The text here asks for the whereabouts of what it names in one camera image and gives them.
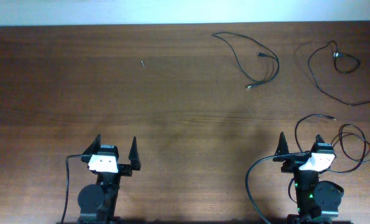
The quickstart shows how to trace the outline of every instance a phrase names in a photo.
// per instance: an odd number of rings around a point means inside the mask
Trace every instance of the black cable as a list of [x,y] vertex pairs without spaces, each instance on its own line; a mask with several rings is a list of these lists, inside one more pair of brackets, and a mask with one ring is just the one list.
[[262,212],[260,211],[260,209],[257,207],[256,202],[254,201],[254,199],[253,199],[253,197],[251,195],[251,192],[249,190],[248,177],[249,177],[249,174],[250,174],[251,170],[256,165],[258,165],[260,162],[265,161],[265,160],[268,160],[268,159],[286,158],[286,157],[292,157],[292,156],[304,156],[306,154],[307,154],[306,152],[298,152],[298,153],[290,153],[290,154],[286,154],[286,155],[268,156],[268,157],[259,159],[258,161],[256,161],[255,163],[253,163],[253,165],[251,165],[251,167],[248,169],[247,174],[246,174],[246,190],[247,190],[247,194],[248,194],[248,197],[249,197],[252,205],[254,206],[255,210],[257,211],[258,215],[265,221],[265,223],[271,224],[271,222],[262,214]]
[[[238,57],[237,57],[237,54],[236,54],[236,52],[234,51],[234,48],[233,48],[233,46],[227,41],[227,40],[225,40],[224,38],[222,38],[222,37],[220,37],[220,36],[218,36],[219,34],[231,34],[231,35],[236,35],[236,36],[238,36],[238,37],[243,37],[243,38],[246,38],[246,39],[249,39],[249,40],[251,40],[251,41],[253,41],[254,43],[256,43],[257,45],[259,45],[259,46],[261,46],[261,47],[263,47],[263,48],[265,48],[266,50],[268,50],[268,51],[270,51],[273,55],[274,55],[274,57],[273,56],[270,56],[270,55],[267,55],[267,54],[264,54],[264,53],[261,53],[261,52],[258,52],[257,53],[257,56],[259,56],[259,57],[269,57],[269,58],[273,58],[276,62],[277,62],[277,70],[275,71],[275,73],[273,74],[273,76],[271,76],[270,78],[268,78],[267,80],[255,80],[255,79],[253,79],[244,69],[243,69],[243,67],[241,66],[241,64],[240,64],[240,62],[239,62],[239,59],[238,59]],[[247,78],[248,79],[250,79],[251,81],[253,81],[253,83],[251,83],[251,84],[249,84],[249,85],[246,85],[246,88],[254,88],[254,87],[257,87],[257,86],[259,86],[259,85],[261,85],[261,84],[265,84],[265,83],[268,83],[268,82],[270,82],[270,81],[272,81],[276,76],[277,76],[277,74],[279,73],[279,67],[280,67],[280,63],[279,63],[279,58],[278,58],[278,56],[273,52],[273,51],[271,51],[269,48],[267,48],[265,45],[263,45],[263,44],[261,44],[260,42],[258,42],[257,40],[255,40],[255,39],[253,39],[253,38],[251,38],[251,37],[248,37],[248,36],[246,36],[246,35],[242,35],[242,34],[236,34],[236,33],[233,33],[233,32],[217,32],[217,33],[214,33],[214,34],[212,34],[212,36],[213,37],[216,37],[216,38],[219,38],[219,39],[221,39],[221,40],[223,40],[223,41],[225,41],[227,44],[228,44],[228,46],[232,49],[232,51],[233,51],[233,54],[234,54],[234,57],[235,57],[235,59],[236,59],[236,61],[237,61],[237,64],[239,65],[239,68],[240,68],[240,70],[245,74],[245,76],[247,76]]]
[[[349,132],[344,132],[343,129],[347,126],[351,126],[351,127],[354,127],[356,128],[360,133],[361,133],[361,136],[358,135],[358,134],[355,134],[355,133],[349,133]],[[346,137],[346,136],[356,136],[357,138],[361,139],[363,142],[364,142],[364,147],[363,147],[363,153],[361,155],[361,158],[360,159],[354,159],[352,157],[350,157],[346,151],[345,151],[345,148],[344,148],[344,145],[343,145],[343,138]],[[331,145],[334,147],[338,142],[340,142],[340,146],[341,146],[341,149],[342,151],[344,152],[345,156],[349,159],[351,159],[352,161],[355,161],[355,162],[358,162],[358,164],[356,166],[354,166],[352,169],[349,169],[349,170],[346,170],[346,171],[333,171],[333,170],[328,170],[329,172],[332,172],[332,173],[336,173],[336,174],[344,174],[344,173],[347,173],[347,172],[352,172],[352,171],[355,171],[356,169],[358,169],[361,164],[363,162],[369,162],[370,159],[368,160],[364,160],[364,158],[369,154],[370,152],[370,142],[368,142],[366,140],[366,137],[363,133],[363,131],[358,128],[357,126],[353,125],[353,124],[344,124],[340,127],[340,130],[338,131],[338,134],[334,137],[334,139],[332,140],[331,142]]]
[[288,191],[289,191],[289,197],[290,197],[291,201],[293,201],[294,203],[297,203],[297,202],[292,198],[292,196],[291,196],[291,185],[292,185],[292,182],[294,182],[294,178],[293,178],[293,179],[291,179],[291,180],[290,180],[290,183],[289,183],[289,189],[288,189]]
[[82,154],[79,155],[70,155],[66,157],[66,172],[67,172],[67,179],[66,179],[66,199],[65,199],[65,208],[63,209],[63,215],[62,220],[60,221],[60,224],[63,224],[63,221],[65,220],[66,216],[66,209],[67,209],[67,202],[68,202],[68,183],[69,183],[69,175],[68,175],[68,159],[74,158],[74,157],[82,157]]
[[328,116],[328,115],[324,115],[324,114],[310,114],[310,115],[308,115],[308,116],[306,116],[306,117],[304,117],[304,118],[301,118],[298,122],[297,122],[297,124],[295,125],[295,142],[297,143],[297,146],[298,146],[298,148],[299,148],[299,151],[301,151],[301,152],[303,152],[302,151],[302,149],[301,149],[301,146],[299,145],[299,142],[298,142],[298,136],[297,136],[297,130],[298,130],[298,126],[299,126],[299,124],[302,122],[302,121],[304,121],[305,119],[307,119],[307,118],[310,118],[311,116],[320,116],[320,117],[323,117],[323,118],[327,118],[327,119],[332,119],[332,120],[335,120],[336,121],[336,119],[334,118],[334,117],[332,117],[332,116]]
[[[310,73],[312,74],[312,77],[313,77],[314,81],[315,81],[315,86],[316,86],[316,88],[317,88],[319,91],[321,91],[322,93],[324,93],[325,95],[329,96],[330,98],[332,98],[332,99],[334,99],[334,100],[336,100],[336,101],[338,101],[338,102],[340,102],[340,103],[342,103],[342,104],[348,105],[348,106],[360,106],[360,105],[370,104],[370,100],[368,100],[368,101],[356,102],[356,103],[349,103],[349,102],[343,101],[343,100],[341,100],[341,99],[339,99],[339,98],[337,98],[337,97],[335,97],[335,96],[333,96],[333,95],[331,95],[331,94],[327,93],[326,91],[324,91],[324,90],[319,86],[319,84],[317,83],[316,76],[315,76],[315,74],[313,73],[312,68],[310,67],[310,60],[311,60],[311,59],[312,59],[312,57],[315,55],[315,53],[317,53],[319,50],[325,49],[325,48],[326,48],[326,47],[328,47],[331,43],[334,43],[334,44],[335,44],[335,53],[334,53],[333,57],[334,57],[334,67],[335,67],[335,70],[336,70],[337,72],[340,72],[340,73],[351,73],[351,72],[354,72],[356,69],[358,69],[358,68],[360,67],[360,60],[359,60],[359,59],[357,59],[355,56],[352,56],[352,55],[350,55],[350,54],[346,54],[346,53],[339,52],[339,51],[338,51],[338,44],[337,44],[334,40],[331,40],[331,41],[329,41],[329,42],[328,42],[324,47],[320,47],[319,49],[317,49],[316,51],[314,51],[314,53],[312,53],[312,54],[311,54],[311,56],[310,56],[310,57],[309,57],[309,59],[308,59],[308,68],[309,68]],[[356,65],[355,65],[355,67],[353,67],[351,70],[345,70],[345,71],[344,71],[344,70],[340,70],[340,69],[338,69],[338,68],[337,68],[337,66],[336,66],[336,60],[337,60],[337,58],[339,58],[339,57],[349,57],[349,58],[351,58],[351,59],[355,60],[355,61],[356,61]]]

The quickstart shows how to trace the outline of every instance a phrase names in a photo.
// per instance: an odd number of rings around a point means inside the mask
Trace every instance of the wood grain surface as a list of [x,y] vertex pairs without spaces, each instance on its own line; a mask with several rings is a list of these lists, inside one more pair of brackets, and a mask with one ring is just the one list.
[[[233,53],[211,36],[250,35],[280,60],[278,77],[246,90]],[[255,78],[275,65],[252,42],[225,36]],[[320,85],[348,101],[370,100],[370,22],[200,24],[169,26],[0,27],[0,223],[56,223],[65,196],[65,158],[97,134],[119,148],[120,163],[137,137],[142,170],[121,179],[116,215],[178,221],[259,220],[244,186],[248,167],[273,155],[284,131],[291,152],[296,122],[308,150],[345,123],[370,141],[370,105],[350,108],[312,84],[307,59],[334,39],[361,59],[350,75],[336,73],[331,51],[312,60]],[[363,143],[345,142],[360,156]],[[335,147],[332,168],[356,163]],[[287,195],[290,174],[265,162],[249,183],[269,217],[297,213]],[[70,161],[66,221],[75,222],[79,191],[96,181],[79,159]],[[370,163],[350,174],[323,174],[345,189],[338,220],[370,223]]]

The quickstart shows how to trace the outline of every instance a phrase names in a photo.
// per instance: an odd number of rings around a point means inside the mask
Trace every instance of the robotic arm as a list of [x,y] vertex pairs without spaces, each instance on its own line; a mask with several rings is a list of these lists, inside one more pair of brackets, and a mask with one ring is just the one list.
[[84,187],[78,195],[81,212],[77,224],[118,223],[114,221],[114,210],[121,176],[130,177],[133,170],[141,169],[135,137],[129,152],[131,164],[118,164],[118,158],[117,146],[101,145],[100,135],[84,151],[81,160],[98,178],[95,184]]
[[[284,133],[280,134],[275,156],[289,154]],[[304,156],[291,156],[273,159],[283,162],[281,171],[294,175],[295,191],[299,215],[289,215],[287,223],[332,223],[338,216],[338,206],[344,189],[329,181],[319,181],[319,174],[326,171],[335,158],[331,144],[316,136],[312,149]]]

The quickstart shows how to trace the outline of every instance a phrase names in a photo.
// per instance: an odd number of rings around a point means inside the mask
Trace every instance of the cable connector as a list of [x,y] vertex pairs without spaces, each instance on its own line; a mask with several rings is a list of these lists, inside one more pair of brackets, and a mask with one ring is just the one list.
[[334,57],[344,57],[344,54],[335,52],[333,56]]
[[324,115],[325,118],[327,119],[332,119],[334,121],[336,121],[336,119],[333,117],[333,116],[330,116],[330,115]]
[[252,84],[246,85],[246,88],[247,88],[247,89],[250,89],[250,88],[257,87],[257,86],[259,86],[259,85],[260,85],[260,83],[252,83]]
[[257,56],[258,57],[269,57],[269,55],[265,54],[265,53],[262,53],[262,52],[258,52],[257,53]]

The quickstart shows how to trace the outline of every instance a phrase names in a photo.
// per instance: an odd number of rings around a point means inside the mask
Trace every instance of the white sticker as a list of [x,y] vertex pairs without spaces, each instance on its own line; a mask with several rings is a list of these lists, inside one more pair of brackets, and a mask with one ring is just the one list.
[[329,143],[317,143],[318,146],[331,146]]
[[114,148],[114,146],[109,146],[109,145],[101,145],[100,147],[108,148],[108,149],[112,149],[112,148]]
[[117,160],[114,156],[92,155],[88,168],[97,172],[118,173]]

